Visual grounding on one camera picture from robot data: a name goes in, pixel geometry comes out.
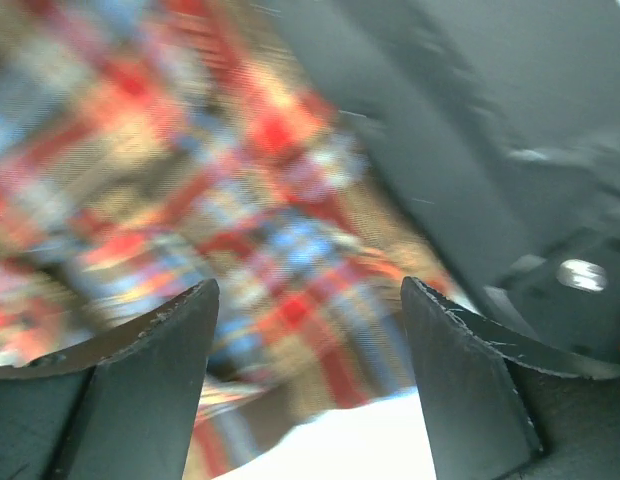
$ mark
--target plaid fabric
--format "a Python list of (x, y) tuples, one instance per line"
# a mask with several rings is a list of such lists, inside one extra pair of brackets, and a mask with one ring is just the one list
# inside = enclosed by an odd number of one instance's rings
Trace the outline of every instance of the plaid fabric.
[(218, 279), (185, 473), (212, 478), (411, 385), (407, 274), (447, 289), (249, 2), (0, 2), (0, 361)]

